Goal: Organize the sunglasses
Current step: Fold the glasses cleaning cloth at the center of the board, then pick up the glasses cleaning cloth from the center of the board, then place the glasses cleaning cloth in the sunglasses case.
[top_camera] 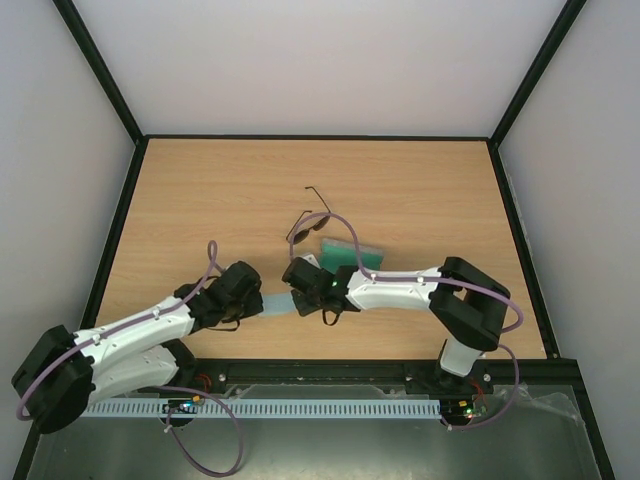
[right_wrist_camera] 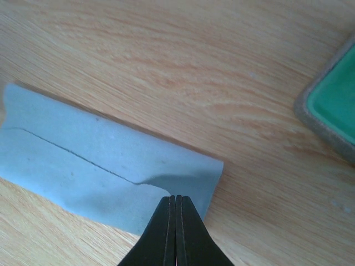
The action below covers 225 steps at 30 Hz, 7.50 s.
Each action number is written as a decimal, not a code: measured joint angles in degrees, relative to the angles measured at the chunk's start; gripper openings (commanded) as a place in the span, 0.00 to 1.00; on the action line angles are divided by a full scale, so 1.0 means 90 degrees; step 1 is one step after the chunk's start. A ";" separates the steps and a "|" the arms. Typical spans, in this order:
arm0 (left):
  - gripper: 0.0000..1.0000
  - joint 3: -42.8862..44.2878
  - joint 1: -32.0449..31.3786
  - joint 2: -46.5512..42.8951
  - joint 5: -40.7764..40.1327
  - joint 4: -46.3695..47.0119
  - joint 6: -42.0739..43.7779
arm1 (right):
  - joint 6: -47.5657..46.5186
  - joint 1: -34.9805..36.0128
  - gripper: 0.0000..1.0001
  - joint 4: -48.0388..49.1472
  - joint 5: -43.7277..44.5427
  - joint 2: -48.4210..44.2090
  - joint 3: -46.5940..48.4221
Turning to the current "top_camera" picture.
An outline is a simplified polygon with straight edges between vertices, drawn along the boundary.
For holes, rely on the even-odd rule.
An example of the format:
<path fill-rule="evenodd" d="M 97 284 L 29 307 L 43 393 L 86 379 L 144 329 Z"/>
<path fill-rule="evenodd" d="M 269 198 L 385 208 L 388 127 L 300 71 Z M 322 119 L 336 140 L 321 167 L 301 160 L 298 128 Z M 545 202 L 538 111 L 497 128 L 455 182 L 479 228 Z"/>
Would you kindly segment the light blue cleaning cloth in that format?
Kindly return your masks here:
<path fill-rule="evenodd" d="M 263 310 L 259 314 L 260 317 L 282 316 L 297 312 L 291 292 L 263 295 L 262 303 Z"/>

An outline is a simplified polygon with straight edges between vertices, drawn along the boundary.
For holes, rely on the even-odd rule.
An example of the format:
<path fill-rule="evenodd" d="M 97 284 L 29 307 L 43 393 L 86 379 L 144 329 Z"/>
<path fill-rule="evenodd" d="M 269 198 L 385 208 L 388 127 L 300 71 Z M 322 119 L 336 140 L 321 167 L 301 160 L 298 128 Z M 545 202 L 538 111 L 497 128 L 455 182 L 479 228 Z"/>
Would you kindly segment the grey glasses case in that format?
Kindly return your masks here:
<path fill-rule="evenodd" d="M 358 261 L 369 270 L 379 270 L 384 251 L 375 247 L 360 246 L 357 255 L 353 243 L 336 239 L 324 238 L 321 242 L 319 265 L 321 268 L 335 273 L 340 266 L 358 266 Z"/>

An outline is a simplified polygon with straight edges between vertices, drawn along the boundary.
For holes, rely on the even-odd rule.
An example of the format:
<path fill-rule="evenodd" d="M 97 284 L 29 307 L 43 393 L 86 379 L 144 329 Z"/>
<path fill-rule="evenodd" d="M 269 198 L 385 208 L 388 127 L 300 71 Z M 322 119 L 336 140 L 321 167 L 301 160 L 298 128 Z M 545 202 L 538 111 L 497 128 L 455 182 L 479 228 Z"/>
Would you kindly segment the dark aviator sunglasses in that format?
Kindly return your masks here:
<path fill-rule="evenodd" d="M 322 194 L 318 191 L 318 189 L 315 186 L 306 186 L 305 187 L 306 190 L 312 191 L 317 198 L 320 200 L 320 202 L 322 203 L 323 207 L 324 207 L 324 213 L 321 217 L 318 217 L 314 223 L 309 224 L 308 226 L 303 226 L 300 228 L 296 228 L 296 225 L 306 216 L 306 215 L 310 215 L 313 213 L 312 210 L 304 210 L 298 217 L 298 219 L 294 222 L 293 226 L 291 227 L 291 229 L 289 230 L 288 234 L 286 235 L 285 239 L 287 241 L 291 241 L 294 245 L 300 244 L 302 243 L 312 231 L 320 231 L 322 230 L 330 221 L 331 216 L 330 213 L 332 212 L 331 208 L 329 207 L 328 203 L 326 202 L 326 200 L 324 199 L 324 197 L 322 196 Z"/>

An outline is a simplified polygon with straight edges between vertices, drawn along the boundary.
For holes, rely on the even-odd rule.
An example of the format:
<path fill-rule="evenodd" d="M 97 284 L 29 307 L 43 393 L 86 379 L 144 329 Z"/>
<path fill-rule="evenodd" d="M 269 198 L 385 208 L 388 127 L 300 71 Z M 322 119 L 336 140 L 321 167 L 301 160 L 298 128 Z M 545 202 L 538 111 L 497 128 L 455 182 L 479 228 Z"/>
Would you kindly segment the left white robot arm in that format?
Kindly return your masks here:
<path fill-rule="evenodd" d="M 62 325 L 46 330 L 11 380 L 19 396 L 17 418 L 43 434 L 55 433 L 100 401 L 186 385 L 195 358 L 183 338 L 258 315 L 260 288 L 259 273 L 237 261 L 114 323 L 76 332 Z"/>

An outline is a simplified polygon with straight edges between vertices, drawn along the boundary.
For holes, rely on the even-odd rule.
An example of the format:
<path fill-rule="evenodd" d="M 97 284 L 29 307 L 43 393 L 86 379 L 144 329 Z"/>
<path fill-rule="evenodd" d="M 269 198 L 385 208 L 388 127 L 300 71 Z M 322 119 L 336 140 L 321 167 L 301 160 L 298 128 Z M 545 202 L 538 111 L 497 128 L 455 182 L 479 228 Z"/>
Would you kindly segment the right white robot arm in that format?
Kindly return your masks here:
<path fill-rule="evenodd" d="M 339 317 L 345 312 L 402 309 L 432 313 L 449 332 L 436 379 L 445 390 L 460 390 L 471 379 L 482 354 L 498 349 L 511 294 L 499 282 L 459 257 L 439 268 L 414 272 L 362 270 L 340 266 L 330 272 L 297 257 L 282 281 L 292 289 L 302 316 L 316 311 Z"/>

